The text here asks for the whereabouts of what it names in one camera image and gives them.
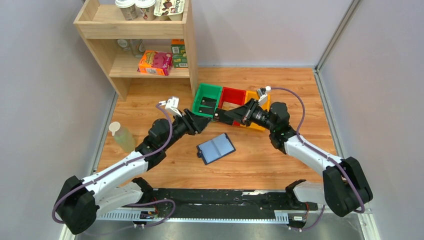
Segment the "navy blue card holder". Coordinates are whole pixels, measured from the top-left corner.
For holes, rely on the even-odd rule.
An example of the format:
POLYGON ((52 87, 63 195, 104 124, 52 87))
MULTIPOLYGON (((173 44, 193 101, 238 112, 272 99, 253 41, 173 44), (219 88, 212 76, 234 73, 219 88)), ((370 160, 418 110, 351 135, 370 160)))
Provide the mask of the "navy blue card holder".
POLYGON ((197 145, 196 149, 197 157, 202 159, 205 165, 209 165, 236 151, 227 133, 222 133, 197 145))

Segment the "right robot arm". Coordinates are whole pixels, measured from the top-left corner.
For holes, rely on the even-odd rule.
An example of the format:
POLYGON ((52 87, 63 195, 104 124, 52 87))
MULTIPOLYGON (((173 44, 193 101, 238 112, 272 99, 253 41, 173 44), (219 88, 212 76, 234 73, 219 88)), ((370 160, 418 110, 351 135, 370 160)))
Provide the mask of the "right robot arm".
POLYGON ((286 187, 286 205, 299 209, 304 203, 328 206, 333 213, 344 217, 351 212, 362 213, 373 192, 359 161, 330 154, 300 135, 290 125, 290 114, 284 102, 274 102, 268 110, 256 99, 225 111, 225 116, 246 127, 259 125, 269 130, 272 146, 294 157, 321 175, 323 182, 297 180, 286 187))

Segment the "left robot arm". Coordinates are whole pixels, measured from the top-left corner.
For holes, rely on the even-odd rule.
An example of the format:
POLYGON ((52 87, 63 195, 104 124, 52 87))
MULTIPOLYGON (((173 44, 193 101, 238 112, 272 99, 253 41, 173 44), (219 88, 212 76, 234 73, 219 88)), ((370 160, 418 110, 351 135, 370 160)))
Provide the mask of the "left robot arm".
POLYGON ((166 151, 183 136, 200 134, 211 120, 188 109, 155 120, 147 136, 122 160, 82 179, 75 175, 66 179, 53 205, 52 220, 78 235, 102 214, 133 204, 148 207, 153 194, 139 175, 164 160, 166 151))

